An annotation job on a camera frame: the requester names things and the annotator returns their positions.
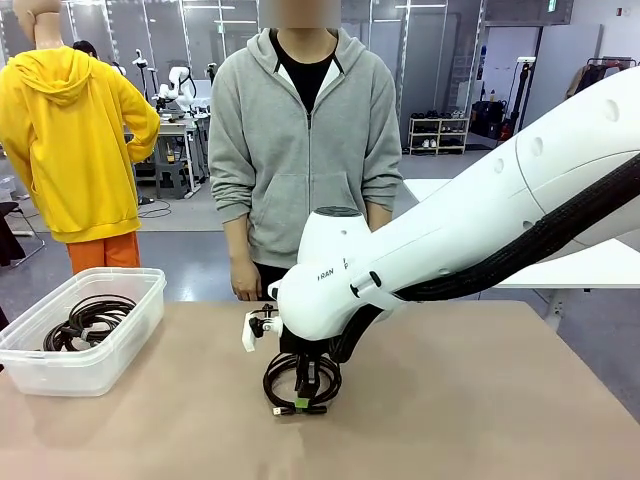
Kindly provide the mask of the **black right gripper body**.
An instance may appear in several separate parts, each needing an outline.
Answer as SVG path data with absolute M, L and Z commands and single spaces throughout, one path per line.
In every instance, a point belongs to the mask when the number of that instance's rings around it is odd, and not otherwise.
M 311 341 L 292 334 L 283 334 L 279 340 L 279 347 L 280 353 L 294 362 L 297 362 L 299 357 L 304 357 L 319 363 L 324 355 L 329 354 L 331 342 L 331 339 Z

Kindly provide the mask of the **person's right hand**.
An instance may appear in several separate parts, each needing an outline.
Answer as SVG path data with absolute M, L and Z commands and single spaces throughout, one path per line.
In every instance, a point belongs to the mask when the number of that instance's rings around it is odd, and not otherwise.
M 231 286 L 240 301 L 257 301 L 262 296 L 261 277 L 251 261 L 231 265 Z

